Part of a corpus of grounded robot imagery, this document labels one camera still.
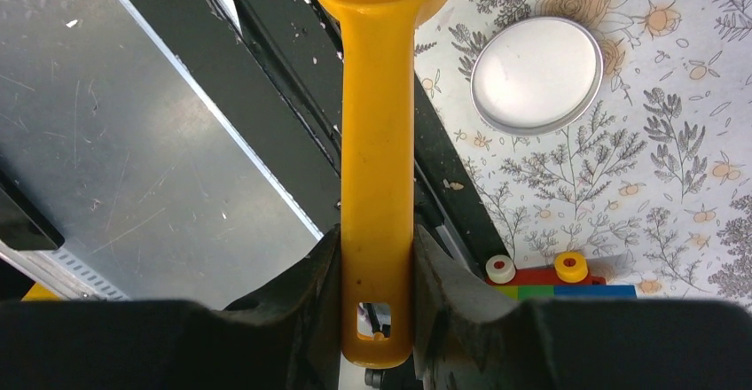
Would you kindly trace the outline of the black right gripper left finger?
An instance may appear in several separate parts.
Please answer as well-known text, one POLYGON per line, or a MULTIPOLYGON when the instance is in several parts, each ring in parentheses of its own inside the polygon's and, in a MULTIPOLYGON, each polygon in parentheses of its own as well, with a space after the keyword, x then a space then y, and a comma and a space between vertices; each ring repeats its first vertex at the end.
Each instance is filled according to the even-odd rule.
POLYGON ((241 377, 253 389, 335 389, 341 363, 341 228, 223 310, 248 335, 241 377))

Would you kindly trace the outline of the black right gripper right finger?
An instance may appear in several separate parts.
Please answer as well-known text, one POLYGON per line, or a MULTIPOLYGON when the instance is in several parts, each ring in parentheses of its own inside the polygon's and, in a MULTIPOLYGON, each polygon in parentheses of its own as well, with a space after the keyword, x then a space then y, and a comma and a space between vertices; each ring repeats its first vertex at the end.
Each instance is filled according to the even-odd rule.
POLYGON ((426 389, 538 389, 536 312, 462 268, 417 227, 415 373, 426 389))

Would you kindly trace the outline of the white round jar lid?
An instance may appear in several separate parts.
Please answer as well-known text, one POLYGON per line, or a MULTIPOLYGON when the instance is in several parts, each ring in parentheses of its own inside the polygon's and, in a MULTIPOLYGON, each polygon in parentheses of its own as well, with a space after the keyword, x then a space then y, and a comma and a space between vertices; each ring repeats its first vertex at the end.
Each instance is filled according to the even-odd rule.
POLYGON ((539 137, 578 120, 604 74, 603 53, 590 31, 569 19, 534 17, 506 27, 484 46, 469 92, 490 127, 539 137))

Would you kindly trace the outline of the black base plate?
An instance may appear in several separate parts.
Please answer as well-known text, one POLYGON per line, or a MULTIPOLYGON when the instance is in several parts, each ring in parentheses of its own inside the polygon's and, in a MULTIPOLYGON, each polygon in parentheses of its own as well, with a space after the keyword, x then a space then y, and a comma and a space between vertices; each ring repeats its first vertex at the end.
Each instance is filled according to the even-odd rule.
MULTIPOLYGON (((341 211, 341 37, 316 1, 129 0, 314 223, 341 211)), ((480 273, 507 254, 423 89, 415 217, 480 273)))

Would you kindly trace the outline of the colourful toy block train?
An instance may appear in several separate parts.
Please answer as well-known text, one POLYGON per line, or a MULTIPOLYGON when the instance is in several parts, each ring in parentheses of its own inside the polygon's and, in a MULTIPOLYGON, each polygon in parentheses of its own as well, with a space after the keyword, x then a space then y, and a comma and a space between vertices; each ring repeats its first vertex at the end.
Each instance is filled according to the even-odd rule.
POLYGON ((551 297, 635 299, 632 285, 610 285, 594 273, 579 253, 556 256, 551 266, 519 269, 507 255, 495 255, 485 265, 486 283, 513 300, 551 297))

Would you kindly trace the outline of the yellow plastic scoop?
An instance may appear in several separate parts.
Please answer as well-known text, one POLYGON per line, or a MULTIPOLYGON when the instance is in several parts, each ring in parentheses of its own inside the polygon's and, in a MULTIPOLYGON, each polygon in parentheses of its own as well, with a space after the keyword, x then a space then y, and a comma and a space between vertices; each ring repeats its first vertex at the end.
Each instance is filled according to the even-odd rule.
POLYGON ((414 34, 447 0, 318 0, 340 25, 341 351, 388 369, 414 341, 414 34))

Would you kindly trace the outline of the floral table cloth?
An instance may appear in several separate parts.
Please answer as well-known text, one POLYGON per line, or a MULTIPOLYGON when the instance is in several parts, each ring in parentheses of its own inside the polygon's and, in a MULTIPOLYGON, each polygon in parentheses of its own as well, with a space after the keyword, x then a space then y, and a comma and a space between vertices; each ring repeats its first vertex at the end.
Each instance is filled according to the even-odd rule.
POLYGON ((751 0, 449 0, 417 34, 416 70, 520 268, 562 251, 612 257, 645 295, 751 304, 751 0), (503 27, 588 28, 593 106, 546 136, 478 116, 470 76, 503 27))

